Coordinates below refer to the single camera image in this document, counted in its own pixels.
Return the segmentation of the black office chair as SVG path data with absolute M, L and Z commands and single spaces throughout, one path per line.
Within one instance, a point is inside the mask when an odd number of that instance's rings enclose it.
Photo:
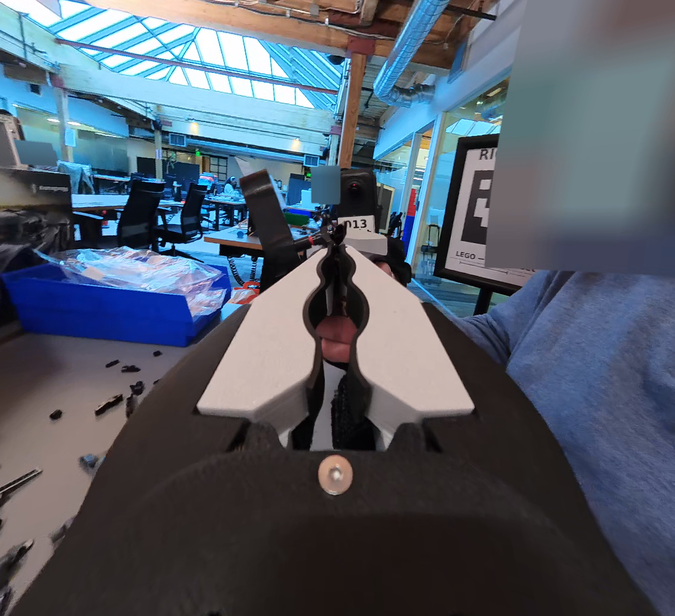
M 198 258 L 176 248 L 177 244 L 189 244 L 203 237 L 201 228 L 201 209 L 207 196 L 208 188 L 205 185 L 191 183 L 181 208 L 180 222 L 170 224 L 166 221 L 165 211 L 158 210 L 161 223 L 154 228 L 153 250 L 159 254 L 186 259 Z
M 117 222 L 117 247 L 150 249 L 165 183 L 134 179 Z

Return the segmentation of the framed marker sign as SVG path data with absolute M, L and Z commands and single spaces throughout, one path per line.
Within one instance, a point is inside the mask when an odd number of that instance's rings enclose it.
M 486 265 L 487 229 L 499 135 L 461 137 L 455 151 L 434 276 L 513 295 L 533 270 Z

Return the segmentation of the orange object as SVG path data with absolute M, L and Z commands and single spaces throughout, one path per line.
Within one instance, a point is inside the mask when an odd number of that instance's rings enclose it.
M 260 294 L 261 284 L 259 281 L 248 281 L 241 286 L 233 287 L 227 304 L 246 305 L 252 302 Z

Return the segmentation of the person's right hand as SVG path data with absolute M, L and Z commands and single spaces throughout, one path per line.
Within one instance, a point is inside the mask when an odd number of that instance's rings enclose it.
M 348 316 L 326 316 L 317 326 L 316 334 L 321 343 L 325 361 L 334 366 L 347 366 L 357 327 Z

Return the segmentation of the silver ventilation duct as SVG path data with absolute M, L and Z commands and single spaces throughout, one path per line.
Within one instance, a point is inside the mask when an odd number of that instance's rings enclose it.
M 373 93 L 379 100 L 390 106 L 405 108 L 416 103 L 428 104 L 433 100 L 433 84 L 418 83 L 404 88 L 397 83 L 450 1 L 414 1 L 389 56 L 373 82 Z

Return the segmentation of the person's right forearm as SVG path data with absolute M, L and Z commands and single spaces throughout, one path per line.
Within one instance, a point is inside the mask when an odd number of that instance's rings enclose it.
M 449 317 L 498 364 L 571 345 L 615 353 L 629 336 L 642 344 L 673 322 L 674 278 L 641 274 L 539 271 L 490 312 Z

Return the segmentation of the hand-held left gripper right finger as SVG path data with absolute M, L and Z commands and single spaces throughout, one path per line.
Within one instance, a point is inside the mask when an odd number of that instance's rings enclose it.
M 346 373 L 352 418 L 373 428 L 377 449 L 398 428 L 469 416 L 475 404 L 423 303 L 357 249 L 341 247 L 347 312 L 356 326 Z

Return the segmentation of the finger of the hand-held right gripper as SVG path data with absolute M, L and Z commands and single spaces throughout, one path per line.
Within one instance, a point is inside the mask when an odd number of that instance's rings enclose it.
M 343 238 L 343 244 L 347 248 L 358 251 L 370 259 L 386 257 L 388 241 L 385 235 L 370 231 L 348 231 Z

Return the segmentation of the scatter of black lego pieces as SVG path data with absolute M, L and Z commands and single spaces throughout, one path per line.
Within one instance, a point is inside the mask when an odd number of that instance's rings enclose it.
M 130 417 L 140 401 L 161 378 L 168 366 L 166 349 L 142 348 L 131 350 L 114 346 L 100 353 L 76 351 L 77 356 L 64 371 L 55 372 L 55 392 L 50 395 L 50 422 L 84 415 L 98 419 L 117 408 Z

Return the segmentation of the black curved lego panel assembly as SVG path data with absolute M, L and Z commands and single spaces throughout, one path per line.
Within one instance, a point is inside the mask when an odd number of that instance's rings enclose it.
M 343 224 L 334 225 L 330 216 L 322 218 L 320 229 L 295 240 L 284 217 L 277 189 L 266 170 L 241 178 L 240 186 L 263 250 L 260 291 L 271 288 L 302 262 L 301 254 L 311 248 L 340 245 L 346 235 Z

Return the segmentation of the blue plastic bin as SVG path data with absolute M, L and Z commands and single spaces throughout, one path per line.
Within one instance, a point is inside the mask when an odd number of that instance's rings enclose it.
M 232 294 L 228 277 L 221 276 L 213 289 L 219 299 L 193 316 L 184 295 L 73 283 L 50 264 L 8 272 L 1 280 L 26 332 L 173 347 L 198 337 Z

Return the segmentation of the wooden office table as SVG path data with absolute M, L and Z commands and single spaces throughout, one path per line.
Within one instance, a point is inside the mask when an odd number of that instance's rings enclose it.
M 325 239 L 321 233 L 308 234 L 282 223 L 252 234 L 234 226 L 207 234 L 205 240 L 219 246 L 220 256 L 262 258 L 260 287 L 265 291 L 294 271 L 306 258 L 307 251 L 319 248 Z

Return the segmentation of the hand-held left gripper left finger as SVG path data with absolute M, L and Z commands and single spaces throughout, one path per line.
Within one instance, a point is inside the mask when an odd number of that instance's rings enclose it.
M 339 368 L 315 362 L 316 341 L 305 324 L 304 307 L 319 288 L 317 269 L 327 250 L 316 251 L 250 305 L 232 342 L 197 402 L 204 416 L 243 418 L 272 425 L 284 446 L 310 413 L 308 392 L 323 382 L 323 401 L 310 448 L 333 448 L 331 404 Z M 313 378 L 323 365 L 323 377 Z

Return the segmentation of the clear plastic bags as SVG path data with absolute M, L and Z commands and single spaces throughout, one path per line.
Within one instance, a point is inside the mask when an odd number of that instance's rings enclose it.
M 33 253 L 70 283 L 185 297 L 193 320 L 220 309 L 231 294 L 230 288 L 216 286 L 227 275 L 196 259 L 128 247 Z

